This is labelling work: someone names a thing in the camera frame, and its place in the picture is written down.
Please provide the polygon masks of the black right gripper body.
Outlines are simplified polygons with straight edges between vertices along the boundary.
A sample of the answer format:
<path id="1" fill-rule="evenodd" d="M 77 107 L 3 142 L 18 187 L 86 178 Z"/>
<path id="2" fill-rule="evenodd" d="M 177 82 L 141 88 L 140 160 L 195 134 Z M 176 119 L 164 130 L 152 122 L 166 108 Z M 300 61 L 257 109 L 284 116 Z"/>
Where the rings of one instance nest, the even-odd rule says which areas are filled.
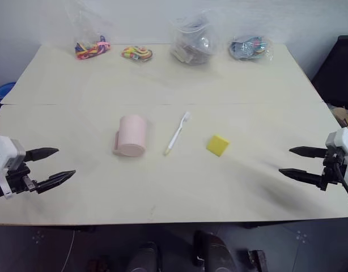
<path id="1" fill-rule="evenodd" d="M 336 172 L 336 165 L 339 166 L 340 173 L 345 176 L 345 170 L 347 167 L 345 161 L 345 152 L 342 148 L 330 148 L 325 154 L 323 160 L 323 172 L 321 175 L 320 189 L 326 191 L 328 184 L 337 185 L 341 182 Z"/>

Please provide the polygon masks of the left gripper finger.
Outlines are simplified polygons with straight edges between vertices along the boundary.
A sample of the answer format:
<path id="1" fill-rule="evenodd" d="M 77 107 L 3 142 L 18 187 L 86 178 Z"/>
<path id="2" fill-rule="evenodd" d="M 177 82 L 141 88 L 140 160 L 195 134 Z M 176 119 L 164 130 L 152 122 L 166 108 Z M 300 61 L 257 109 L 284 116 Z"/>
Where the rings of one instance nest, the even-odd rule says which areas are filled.
<path id="1" fill-rule="evenodd" d="M 26 155 L 24 158 L 25 162 L 35 162 L 41 159 L 45 159 L 48 156 L 51 156 L 58 152 L 59 149 L 52 147 L 42 147 L 33 150 L 26 151 Z"/>
<path id="2" fill-rule="evenodd" d="M 66 180 L 71 178 L 76 173 L 76 170 L 72 171 L 63 171 L 57 173 L 55 175 L 49 176 L 49 178 L 45 181 L 38 182 L 36 185 L 36 192 L 38 194 L 51 190 L 61 184 L 63 184 Z"/>

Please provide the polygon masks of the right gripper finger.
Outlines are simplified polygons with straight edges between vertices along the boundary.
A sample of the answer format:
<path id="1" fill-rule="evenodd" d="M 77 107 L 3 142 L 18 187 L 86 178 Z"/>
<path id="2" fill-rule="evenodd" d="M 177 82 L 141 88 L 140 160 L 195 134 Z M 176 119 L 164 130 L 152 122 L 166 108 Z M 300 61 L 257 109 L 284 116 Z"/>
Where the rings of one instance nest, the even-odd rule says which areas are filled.
<path id="1" fill-rule="evenodd" d="M 299 146 L 289 149 L 290 152 L 306 158 L 325 158 L 326 149 L 317 147 Z"/>
<path id="2" fill-rule="evenodd" d="M 282 169 L 279 169 L 279 172 L 293 180 L 315 185 L 318 188 L 321 187 L 320 175 L 308 173 L 306 171 L 295 169 L 295 168 L 282 168 Z"/>

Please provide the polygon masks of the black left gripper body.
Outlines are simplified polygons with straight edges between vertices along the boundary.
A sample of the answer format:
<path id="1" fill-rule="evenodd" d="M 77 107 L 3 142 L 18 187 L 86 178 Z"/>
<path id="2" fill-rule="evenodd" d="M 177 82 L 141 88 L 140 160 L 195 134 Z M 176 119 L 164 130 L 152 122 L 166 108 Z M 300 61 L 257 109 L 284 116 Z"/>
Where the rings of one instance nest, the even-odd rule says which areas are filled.
<path id="1" fill-rule="evenodd" d="M 28 176 L 30 172 L 26 163 L 22 163 L 16 170 L 9 170 L 7 172 L 6 180 L 13 193 L 19 194 L 27 191 L 36 191 L 37 182 L 30 179 Z"/>

